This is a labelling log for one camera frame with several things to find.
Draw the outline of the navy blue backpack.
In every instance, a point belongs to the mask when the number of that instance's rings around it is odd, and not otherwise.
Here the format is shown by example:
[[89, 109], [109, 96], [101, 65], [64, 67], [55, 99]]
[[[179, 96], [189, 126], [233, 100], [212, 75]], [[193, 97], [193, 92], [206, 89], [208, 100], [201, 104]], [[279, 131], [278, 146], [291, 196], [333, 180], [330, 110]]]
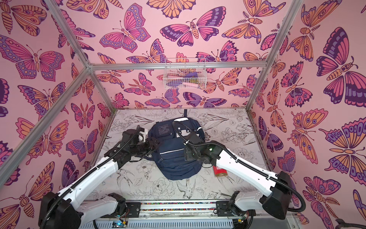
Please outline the navy blue backpack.
[[181, 117], [155, 123], [148, 132], [149, 138], [159, 142], [159, 147], [146, 157], [154, 161], [156, 166], [168, 180], [188, 179], [202, 168], [202, 163], [196, 159], [188, 159], [185, 151], [185, 141], [194, 133], [198, 140], [205, 142], [205, 133], [199, 122], [190, 117]]

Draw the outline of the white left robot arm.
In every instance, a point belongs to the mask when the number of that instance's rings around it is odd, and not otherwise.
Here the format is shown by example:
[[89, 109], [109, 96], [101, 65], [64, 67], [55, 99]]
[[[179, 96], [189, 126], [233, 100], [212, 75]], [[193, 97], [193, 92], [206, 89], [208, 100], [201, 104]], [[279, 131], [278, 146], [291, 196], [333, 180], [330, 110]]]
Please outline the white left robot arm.
[[130, 162], [132, 157], [142, 159], [155, 151], [159, 145], [156, 138], [148, 137], [144, 128], [124, 131], [122, 139], [86, 174], [57, 193], [50, 191], [43, 197], [39, 227], [77, 229], [105, 215], [121, 217], [126, 214], [126, 199], [119, 194], [111, 193], [92, 202], [85, 199], [110, 175]]

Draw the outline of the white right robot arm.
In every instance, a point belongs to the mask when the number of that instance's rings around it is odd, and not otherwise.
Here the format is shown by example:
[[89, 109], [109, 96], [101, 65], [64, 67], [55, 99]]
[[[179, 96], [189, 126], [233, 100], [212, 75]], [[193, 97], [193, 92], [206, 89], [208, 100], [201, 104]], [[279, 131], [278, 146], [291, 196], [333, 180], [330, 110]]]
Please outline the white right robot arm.
[[270, 216], [285, 219], [288, 212], [303, 212], [306, 202], [290, 185], [285, 172], [276, 174], [234, 154], [216, 141], [203, 142], [195, 133], [182, 136], [187, 155], [204, 164], [225, 169], [256, 188], [255, 192], [234, 195], [234, 208], [241, 211], [263, 209]]

